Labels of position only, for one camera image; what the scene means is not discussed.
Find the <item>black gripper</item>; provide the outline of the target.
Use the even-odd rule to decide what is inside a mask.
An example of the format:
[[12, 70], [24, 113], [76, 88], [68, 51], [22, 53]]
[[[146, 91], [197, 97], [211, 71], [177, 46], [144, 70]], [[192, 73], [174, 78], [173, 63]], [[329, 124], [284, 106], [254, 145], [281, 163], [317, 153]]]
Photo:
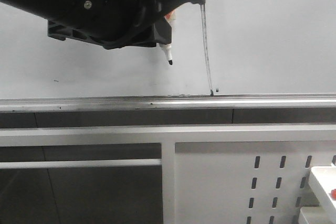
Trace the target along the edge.
[[105, 49], [155, 47], [157, 16], [145, 0], [1, 0], [48, 21], [48, 36]]

